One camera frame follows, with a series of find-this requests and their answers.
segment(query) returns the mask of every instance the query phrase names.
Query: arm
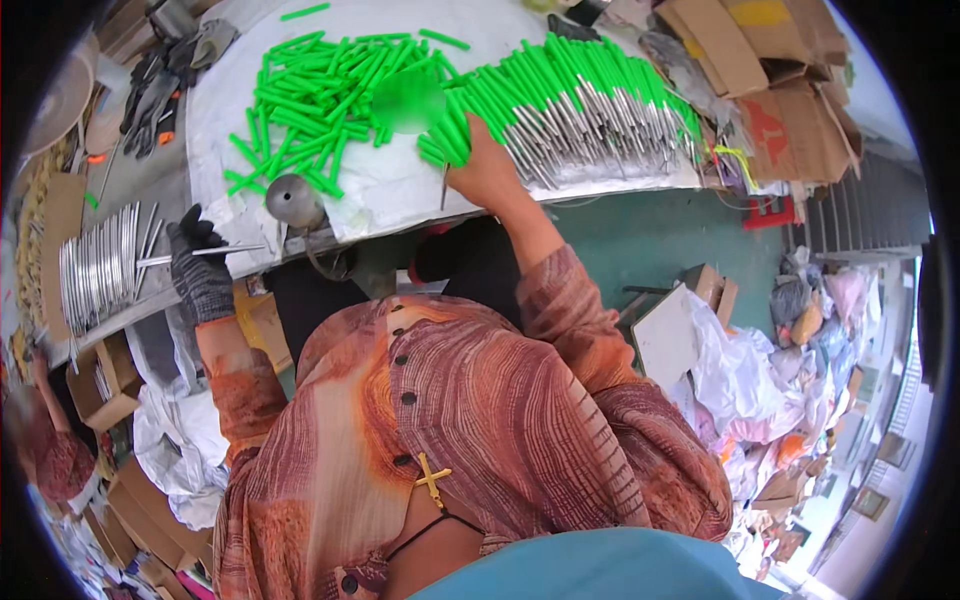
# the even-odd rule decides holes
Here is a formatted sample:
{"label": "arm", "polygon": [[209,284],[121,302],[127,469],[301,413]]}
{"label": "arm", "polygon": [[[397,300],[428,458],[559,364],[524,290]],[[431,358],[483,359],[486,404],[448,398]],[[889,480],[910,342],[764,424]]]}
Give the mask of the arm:
{"label": "arm", "polygon": [[233,279],[225,258],[194,256],[197,248],[224,244],[193,206],[179,224],[167,226],[174,286],[197,324],[197,345],[220,412],[220,432],[230,447],[226,462],[263,445],[286,407],[286,395],[266,352],[253,349],[236,320]]}
{"label": "arm", "polygon": [[60,406],[60,401],[54,394],[53,388],[50,387],[47,357],[39,348],[34,350],[31,371],[34,376],[34,385],[43,397],[43,403],[46,404],[47,412],[50,413],[50,420],[54,424],[54,429],[60,433],[73,433],[70,428],[70,421],[67,419],[66,413],[63,412],[63,407]]}
{"label": "arm", "polygon": [[587,391],[636,382],[634,351],[605,311],[600,292],[573,250],[530,197],[486,124],[468,113],[472,151],[467,165],[448,174],[450,185],[497,217],[510,236],[523,279],[517,300],[524,333],[548,342]]}

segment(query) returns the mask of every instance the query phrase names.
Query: gold cross pendant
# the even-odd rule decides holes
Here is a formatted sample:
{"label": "gold cross pendant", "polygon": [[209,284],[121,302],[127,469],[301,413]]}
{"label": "gold cross pendant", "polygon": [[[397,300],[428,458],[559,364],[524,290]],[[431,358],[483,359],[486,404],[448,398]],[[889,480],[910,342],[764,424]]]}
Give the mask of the gold cross pendant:
{"label": "gold cross pendant", "polygon": [[439,507],[443,508],[444,504],[440,499],[440,490],[437,488],[437,484],[434,483],[441,477],[446,477],[453,471],[449,468],[439,470],[436,473],[430,471],[430,466],[426,464],[426,453],[420,453],[420,467],[423,468],[423,476],[417,480],[417,483],[414,486],[422,486],[423,484],[427,485],[427,488],[430,489],[430,497],[433,498],[434,503]]}

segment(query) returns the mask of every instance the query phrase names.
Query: gray knit glove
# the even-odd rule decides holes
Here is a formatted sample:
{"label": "gray knit glove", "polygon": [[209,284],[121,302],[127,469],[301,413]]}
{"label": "gray knit glove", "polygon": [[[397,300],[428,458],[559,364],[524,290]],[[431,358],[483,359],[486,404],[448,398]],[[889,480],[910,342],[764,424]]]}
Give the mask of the gray knit glove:
{"label": "gray knit glove", "polygon": [[177,223],[167,225],[170,238],[170,274],[174,287],[193,316],[194,324],[204,324],[236,314],[233,306],[233,278],[224,254],[194,256],[201,248],[225,246],[227,242],[213,231],[213,224],[200,220],[200,205],[194,204]]}

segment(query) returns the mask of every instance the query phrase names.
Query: blue fabric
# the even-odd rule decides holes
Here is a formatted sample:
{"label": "blue fabric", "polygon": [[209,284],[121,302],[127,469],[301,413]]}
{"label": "blue fabric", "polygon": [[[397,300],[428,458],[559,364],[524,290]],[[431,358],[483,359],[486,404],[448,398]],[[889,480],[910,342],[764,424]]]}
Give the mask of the blue fabric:
{"label": "blue fabric", "polygon": [[719,543],[617,527],[512,543],[413,597],[775,600],[784,595],[740,575]]}

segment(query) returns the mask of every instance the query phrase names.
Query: hand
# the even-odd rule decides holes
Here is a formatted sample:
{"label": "hand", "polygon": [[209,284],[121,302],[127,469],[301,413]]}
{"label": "hand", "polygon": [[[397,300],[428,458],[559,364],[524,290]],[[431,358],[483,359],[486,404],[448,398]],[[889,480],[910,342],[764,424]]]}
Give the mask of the hand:
{"label": "hand", "polygon": [[236,314],[233,306],[233,277],[225,254],[194,256],[201,248],[227,244],[213,231],[213,224],[200,220],[200,205],[194,204],[179,223],[167,226],[170,238],[170,274],[174,287],[193,315],[194,324],[204,324]]}
{"label": "hand", "polygon": [[49,371],[46,353],[41,348],[34,348],[34,356],[30,362],[30,375],[34,378],[34,384],[46,383]]}
{"label": "hand", "polygon": [[470,159],[463,167],[450,169],[446,182],[495,216],[502,216],[523,199],[532,203],[507,150],[491,137],[483,119],[470,112],[465,115],[470,126]]}

